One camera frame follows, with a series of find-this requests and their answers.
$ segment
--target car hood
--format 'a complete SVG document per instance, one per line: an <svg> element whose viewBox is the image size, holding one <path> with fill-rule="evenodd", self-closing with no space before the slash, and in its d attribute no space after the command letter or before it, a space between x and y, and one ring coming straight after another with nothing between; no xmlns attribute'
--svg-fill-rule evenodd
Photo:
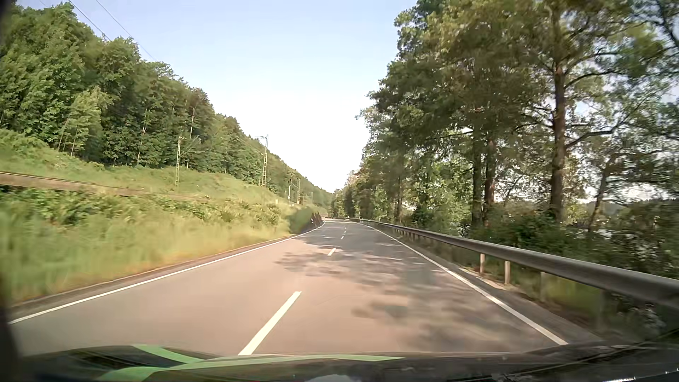
<svg viewBox="0 0 679 382"><path fill-rule="evenodd" d="M34 381L610 381L673 373L679 347L564 345L523 353L219 355L155 345L91 347L23 359Z"/></svg>

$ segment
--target electric pole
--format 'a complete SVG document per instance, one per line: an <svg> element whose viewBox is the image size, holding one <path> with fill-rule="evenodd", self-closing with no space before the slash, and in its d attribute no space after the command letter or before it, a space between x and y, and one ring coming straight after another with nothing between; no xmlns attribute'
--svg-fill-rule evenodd
<svg viewBox="0 0 679 382"><path fill-rule="evenodd" d="M177 165L175 167L175 187L179 187L179 157L181 156L181 135L177 137Z"/></svg>
<svg viewBox="0 0 679 382"><path fill-rule="evenodd" d="M259 185L266 188L266 160L269 156L269 135L267 134L265 137L258 137L258 138L264 138L265 139L264 165L261 168L261 180L259 181Z"/></svg>

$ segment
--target tall grass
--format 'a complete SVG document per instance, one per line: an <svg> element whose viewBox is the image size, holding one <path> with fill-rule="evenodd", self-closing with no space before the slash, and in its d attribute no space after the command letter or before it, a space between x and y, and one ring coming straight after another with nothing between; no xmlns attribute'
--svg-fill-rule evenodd
<svg viewBox="0 0 679 382"><path fill-rule="evenodd" d="M0 194L0 272L14 302L299 232L311 208L53 190Z"/></svg>

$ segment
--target solid white edge line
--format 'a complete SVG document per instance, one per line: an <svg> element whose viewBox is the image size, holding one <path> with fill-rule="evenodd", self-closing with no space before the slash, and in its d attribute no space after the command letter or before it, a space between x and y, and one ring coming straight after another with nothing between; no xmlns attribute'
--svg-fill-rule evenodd
<svg viewBox="0 0 679 382"><path fill-rule="evenodd" d="M237 253L237 254L233 254L233 255L230 255L230 256L226 256L225 258L219 258L219 259L216 259L216 260L213 260L213 261L210 261L210 262L206 262L206 263L204 263L204 264L199 264L199 265L192 266L192 267L190 267L190 268L181 269L181 270L176 271L176 272L168 273L167 275L158 276L158 277L155 277L155 278L153 278L153 279L144 280L144 281L141 281L141 282L132 284L132 285L127 285L127 286L122 287L122 288L118 288L118 289L115 289L115 290L110 290L110 291L105 292L105 293L102 293L102 294L97 294L97 295L95 295L95 296L90 296L90 297L87 297L87 298L83 298L83 299L81 299L81 300L76 300L76 301L73 301L73 302L69 302L68 304L59 305L58 307L46 309L46 310L44 310L44 311L40 311L40 312L37 312L37 313L33 313L33 314L30 314L30 315L27 315L27 316L24 316L24 317L19 317L19 318L17 318L17 319L13 319L12 321L10 321L9 324L10 324L10 325L16 324L16 323L18 323L18 322L27 320L27 319L29 319L29 318L34 318L34 317L37 317L37 316L39 316L39 315L43 315L43 314L46 314L46 313L51 313L51 312L53 312L53 311L58 311L58 310L61 310L61 309L67 308L67 307L72 307L73 305L79 304L79 303L81 303L81 302L85 302L85 301L89 301L89 300L94 300L95 298L100 298L100 297L103 297L103 296L108 296L108 295L110 295L110 294L114 294L114 293L116 293L116 292L121 292L121 291L123 291L123 290L127 290L127 289L130 289L130 288L134 288L134 287L136 287L136 286L144 285L144 284L150 283L150 282L152 282L152 281L164 279L164 278L166 278L166 277L178 275L179 273L184 273L184 272L187 272L187 271L196 269L196 268L200 268L201 266L206 266L206 265L209 265L209 264L214 264L214 263L220 262L220 261L222 261L222 260L227 260L227 259L230 259L230 258L235 258L236 256L245 255L245 254L247 254L247 253L249 253L249 252L252 252L252 251L257 251L258 249L262 249L262 248L270 247L270 246L275 245L275 244L283 243L284 241L296 239L297 237L300 237L300 236L302 236L302 235L306 235L306 234L308 234L309 232L313 232L313 231L319 229L320 227L323 227L323 224L321 224L320 226L318 226L318 227L312 229L311 231L307 231L307 232L305 232L305 233L301 233L301 234L299 234L299 235L295 235L295 236L293 236L293 237L289 237L289 238L287 238L287 239L283 239L283 240L277 241L277 242L275 242L275 243L270 243L270 244L267 244L267 245L262 245L261 247L248 249L247 251L243 251L243 252L239 252L239 253Z"/></svg>
<svg viewBox="0 0 679 382"><path fill-rule="evenodd" d="M486 297L488 300L495 302L499 307L501 307L505 311L508 311L509 313L514 315L516 318L520 319L521 321L525 322L531 328L533 328L533 329L537 330L538 332L544 334L545 337L551 339L552 341L554 341L558 345L568 345L568 343L566 341L564 341L561 337L557 336L556 334L554 334L554 333L550 332L549 330L545 329L544 327L540 326L535 321L526 317L525 315L522 315L521 313L517 312L516 310L514 310L513 308L511 308L509 305L505 304L504 302L500 301L499 299L491 296L485 290L482 290L481 288L472 284L471 282L469 282L469 280L465 279L464 277L462 277L462 276L458 275L457 273L449 270L448 268L444 267L443 265L440 265L439 263L435 262L434 260L431 260L430 258L425 256L424 254L421 254L419 251L416 251L415 249L413 249L409 245L404 244L397 239L394 239L389 234L386 234L386 233L384 233L384 232L382 232L381 230L378 230L378 229L374 229L374 230L381 232L382 234L386 235L387 237L389 237L393 241L396 241L398 244L401 244L403 247L406 247L407 249L410 249L411 251L415 252L416 254L422 256L425 260L429 261L430 263L434 264L435 266L438 266L440 269L444 270L446 273L448 273L452 277L455 277L456 279L463 282L465 285L469 286L470 288L474 289L475 291L479 292L480 294L483 294L483 296Z"/></svg>
<svg viewBox="0 0 679 382"><path fill-rule="evenodd" d="M280 320L280 318L283 317L285 312L287 312L288 309L290 309L290 307L293 305L295 300L297 300L297 297L299 297L300 294L301 292L293 293L293 295L290 296L290 298L288 298L288 301L286 301L283 304L283 306L281 306L280 309L276 312L276 314L274 314L274 316L271 317L269 321L266 324L264 324L264 326L262 326L261 329L259 329L259 331L255 334L253 339L251 339L250 342L247 345L245 345L243 350L241 350L240 353L238 353L238 355L251 355L253 351L255 351L256 348L259 346L259 344L262 341L264 341L264 338L267 336L267 334L269 334L271 329L273 329L274 326L278 323L278 320Z"/></svg>

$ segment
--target tree trunk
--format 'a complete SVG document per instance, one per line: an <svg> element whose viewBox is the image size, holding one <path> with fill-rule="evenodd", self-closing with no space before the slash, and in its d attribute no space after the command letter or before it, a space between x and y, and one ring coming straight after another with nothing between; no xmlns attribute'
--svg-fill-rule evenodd
<svg viewBox="0 0 679 382"><path fill-rule="evenodd" d="M594 211L592 211L591 216L589 216L589 222L587 223L587 232L595 231L596 218L601 215L601 210L604 204L604 194L608 191L608 177L610 176L610 167L615 161L615 156L611 156L604 165L604 169L601 171L601 181L599 182L599 188L596 192L596 201L594 202Z"/></svg>
<svg viewBox="0 0 679 382"><path fill-rule="evenodd" d="M59 143L56 144L56 151L61 151L61 139L64 137L64 131L66 131L66 124L69 123L69 119L66 118L64 121L64 126L61 126L61 133L59 133Z"/></svg>
<svg viewBox="0 0 679 382"><path fill-rule="evenodd" d="M483 141L474 130L472 142L472 201L471 201L471 226L478 228L481 226L483 215Z"/></svg>
<svg viewBox="0 0 679 382"><path fill-rule="evenodd" d="M71 144L71 157L73 157L73 149L75 148L75 134L73 135L73 143Z"/></svg>
<svg viewBox="0 0 679 382"><path fill-rule="evenodd" d="M396 223L401 223L401 204L403 204L403 198L401 197L401 176L400 175L399 175L399 178L398 178L398 182L399 182L399 191L398 191L398 194L397 194L397 197L396 197L396 211L394 213L396 216L394 216L394 221Z"/></svg>
<svg viewBox="0 0 679 382"><path fill-rule="evenodd" d="M514 182L509 186L509 189L507 190L507 193L504 195L504 200L502 202L503 205L507 205L507 201L509 200L509 197L511 196L511 193L514 191L514 188L516 187L517 184L523 179L524 176L520 175L518 178L514 180Z"/></svg>
<svg viewBox="0 0 679 382"><path fill-rule="evenodd" d="M498 152L495 137L488 134L485 141L485 186L483 188L483 225L488 227L490 210L495 204L495 173L498 166Z"/></svg>
<svg viewBox="0 0 679 382"><path fill-rule="evenodd" d="M564 167L566 166L566 74L560 54L562 45L561 12L552 10L554 32L554 99L555 111L552 121L554 153L549 180L549 213L557 223L564 218Z"/></svg>

